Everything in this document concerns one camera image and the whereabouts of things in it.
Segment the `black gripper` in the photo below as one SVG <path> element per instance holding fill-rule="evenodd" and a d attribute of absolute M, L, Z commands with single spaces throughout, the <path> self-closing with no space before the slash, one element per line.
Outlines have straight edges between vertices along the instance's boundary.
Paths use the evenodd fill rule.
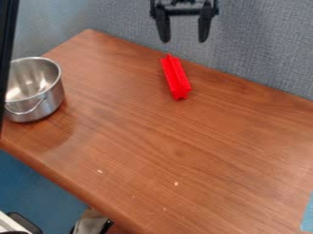
<path fill-rule="evenodd" d="M 161 0 L 149 0 L 149 16 L 155 17 L 159 38 L 163 43 L 169 41 L 169 17 L 199 16 L 198 40 L 203 43 L 208 37 L 211 19 L 219 14 L 219 0 L 171 0 L 168 4 Z"/>

